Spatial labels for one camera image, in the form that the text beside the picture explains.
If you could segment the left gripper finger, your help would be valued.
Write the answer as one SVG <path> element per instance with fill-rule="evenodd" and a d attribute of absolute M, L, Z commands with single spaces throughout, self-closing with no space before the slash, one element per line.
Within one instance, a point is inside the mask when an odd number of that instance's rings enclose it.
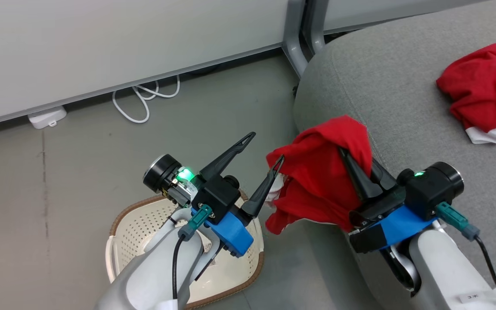
<path fill-rule="evenodd" d="M 279 174 L 279 171 L 284 163 L 284 156 L 281 155 L 277 161 L 274 163 L 270 170 L 268 171 L 266 177 L 260 183 L 260 186 L 257 190 L 252 194 L 252 196 L 242 204 L 241 214 L 244 217 L 257 217 L 260 213 L 262 206 L 265 203 L 265 200 L 272 188 L 274 181 Z"/>
<path fill-rule="evenodd" d="M 252 141 L 252 139 L 255 136 L 256 136 L 256 132 L 248 133 L 246 136 L 244 136 L 234 145 L 229 147 L 224 153 L 222 153 L 216 159 L 211 161 L 208 165 L 203 167 L 199 171 L 199 175 L 201 175 L 201 177 L 206 181 L 212 179 L 217 175 L 221 175 L 224 169 L 226 169 L 226 167 L 228 167 L 228 165 L 231 163 L 231 161 L 238 154 L 242 153 L 244 149 L 246 149 L 248 144 Z"/>

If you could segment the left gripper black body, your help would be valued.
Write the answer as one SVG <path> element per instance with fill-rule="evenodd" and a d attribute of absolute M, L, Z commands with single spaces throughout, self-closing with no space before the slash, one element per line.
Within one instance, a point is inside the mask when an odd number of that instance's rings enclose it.
<path fill-rule="evenodd" d="M 216 175 L 209 180 L 196 175 L 192 182 L 198 192 L 191 200 L 191 206 L 195 210 L 201 205 L 209 206 L 213 212 L 213 217 L 209 218 L 211 224 L 218 224 L 240 198 L 239 182 L 232 175 Z"/>

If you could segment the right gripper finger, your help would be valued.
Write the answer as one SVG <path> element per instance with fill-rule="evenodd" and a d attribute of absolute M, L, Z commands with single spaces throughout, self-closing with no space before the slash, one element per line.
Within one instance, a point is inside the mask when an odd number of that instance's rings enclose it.
<path fill-rule="evenodd" d="M 372 160 L 370 180 L 371 193 L 389 192 L 398 186 L 396 179 L 376 159 Z"/>
<path fill-rule="evenodd" d="M 372 159 L 371 173 L 367 175 L 348 149 L 339 147 L 338 151 L 360 202 L 366 203 L 379 197 L 383 188 L 380 186 L 382 172 L 378 168 L 378 161 Z"/>

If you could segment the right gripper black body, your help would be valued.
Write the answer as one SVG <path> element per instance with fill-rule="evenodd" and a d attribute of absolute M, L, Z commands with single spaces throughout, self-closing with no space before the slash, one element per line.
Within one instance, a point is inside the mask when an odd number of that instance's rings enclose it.
<path fill-rule="evenodd" d="M 350 211 L 350 224 L 353 226 L 350 245 L 355 252 L 368 253 L 388 246 L 386 230 L 379 222 L 400 208 L 405 197 L 405 188 L 396 186 Z"/>

